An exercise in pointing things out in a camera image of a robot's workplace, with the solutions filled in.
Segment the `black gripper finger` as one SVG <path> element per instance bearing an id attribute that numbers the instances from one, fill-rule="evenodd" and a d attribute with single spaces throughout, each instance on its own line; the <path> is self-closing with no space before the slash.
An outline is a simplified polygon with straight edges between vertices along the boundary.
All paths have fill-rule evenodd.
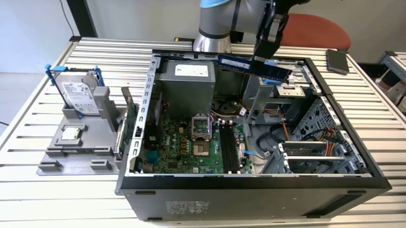
<path id="1" fill-rule="evenodd" d="M 259 39 L 254 47 L 253 61 L 265 62 L 267 59 L 271 59 L 278 48 L 279 48 L 278 41 L 270 42 L 266 39 Z"/>

